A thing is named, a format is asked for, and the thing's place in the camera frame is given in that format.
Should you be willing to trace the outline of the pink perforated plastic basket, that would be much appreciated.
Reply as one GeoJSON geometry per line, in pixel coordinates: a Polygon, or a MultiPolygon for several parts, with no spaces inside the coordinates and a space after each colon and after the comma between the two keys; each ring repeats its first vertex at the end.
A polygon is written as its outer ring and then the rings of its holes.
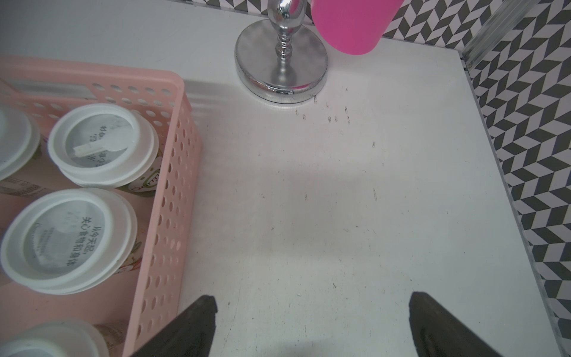
{"type": "Polygon", "coordinates": [[[127,321],[130,356],[177,315],[193,214],[202,139],[177,74],[142,68],[4,55],[1,102],[36,118],[44,134],[71,109],[117,104],[142,115],[159,134],[164,155],[153,198],[132,204],[149,223],[141,266],[73,295],[45,295],[19,284],[1,288],[1,341],[48,321],[127,321]]]}

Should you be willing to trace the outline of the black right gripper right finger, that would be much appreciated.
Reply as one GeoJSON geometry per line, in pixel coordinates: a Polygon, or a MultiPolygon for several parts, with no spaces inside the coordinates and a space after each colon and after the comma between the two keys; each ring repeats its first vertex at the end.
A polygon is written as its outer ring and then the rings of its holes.
{"type": "Polygon", "coordinates": [[[409,322],[419,356],[498,356],[465,324],[426,292],[413,292],[409,322]]]}

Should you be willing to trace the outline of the red label yogurt cup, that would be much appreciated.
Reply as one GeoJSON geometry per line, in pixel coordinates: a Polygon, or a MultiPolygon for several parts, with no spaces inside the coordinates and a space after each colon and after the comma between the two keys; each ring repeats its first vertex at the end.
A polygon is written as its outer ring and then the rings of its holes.
{"type": "Polygon", "coordinates": [[[127,321],[89,324],[77,319],[51,321],[1,345],[2,356],[121,356],[127,321]]]}

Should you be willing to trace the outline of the white lid yogurt cup right-near-basket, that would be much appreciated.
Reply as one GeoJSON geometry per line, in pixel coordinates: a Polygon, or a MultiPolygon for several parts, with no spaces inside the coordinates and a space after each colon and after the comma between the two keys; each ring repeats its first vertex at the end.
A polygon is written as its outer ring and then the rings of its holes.
{"type": "Polygon", "coordinates": [[[59,190],[32,202],[10,223],[1,267],[36,292],[84,292],[140,266],[148,227],[111,190],[59,190]]]}

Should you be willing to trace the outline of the green yogurt cup white lid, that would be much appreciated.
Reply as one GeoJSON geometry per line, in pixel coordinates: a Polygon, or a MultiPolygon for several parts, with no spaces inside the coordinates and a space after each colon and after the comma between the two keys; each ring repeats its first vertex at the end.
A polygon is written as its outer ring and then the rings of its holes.
{"type": "Polygon", "coordinates": [[[153,125],[111,104],[90,104],[64,115],[50,132],[48,153],[60,172],[80,187],[138,196],[155,194],[163,159],[153,125]]]}

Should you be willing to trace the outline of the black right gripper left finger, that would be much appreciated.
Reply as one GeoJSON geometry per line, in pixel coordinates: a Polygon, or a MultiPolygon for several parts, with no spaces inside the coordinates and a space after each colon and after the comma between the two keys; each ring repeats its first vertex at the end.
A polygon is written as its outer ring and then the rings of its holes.
{"type": "Polygon", "coordinates": [[[209,356],[217,328],[217,312],[215,297],[201,296],[132,356],[209,356]]]}

